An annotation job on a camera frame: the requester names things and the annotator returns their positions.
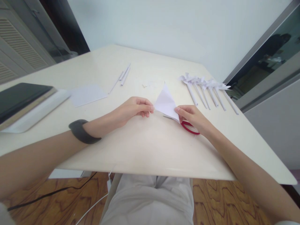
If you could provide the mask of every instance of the wooden floor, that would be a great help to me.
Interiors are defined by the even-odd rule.
[[[107,194],[108,174],[98,172],[81,189],[69,188],[31,205],[10,211],[16,224],[72,224],[102,196]],[[51,179],[47,176],[6,199],[7,207],[34,200],[60,188],[80,187],[88,178]],[[194,179],[195,225],[270,224],[261,209],[244,192],[239,182]],[[101,200],[80,224],[98,225],[106,198]]]

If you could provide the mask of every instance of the scissor handle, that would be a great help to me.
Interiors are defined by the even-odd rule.
[[[195,135],[199,135],[199,134],[200,134],[200,133],[191,131],[191,130],[188,129],[185,125],[194,127],[194,126],[193,126],[192,124],[190,124],[189,122],[182,121],[181,126],[183,126],[183,128],[186,129],[188,132],[190,132],[190,133],[192,133],[192,134],[195,134]]]

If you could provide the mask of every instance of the louvered cabinet door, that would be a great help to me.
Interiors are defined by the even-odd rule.
[[[0,51],[0,83],[55,64],[20,18],[8,9],[0,9]]]

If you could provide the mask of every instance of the glass door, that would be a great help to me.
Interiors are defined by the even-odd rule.
[[[266,91],[300,68],[300,6],[227,83],[228,95],[243,111]]]

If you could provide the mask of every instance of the paper triangle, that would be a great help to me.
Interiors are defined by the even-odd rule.
[[[162,112],[179,123],[179,116],[174,111],[176,104],[166,84],[163,86],[162,92],[159,94],[154,107],[157,111]]]

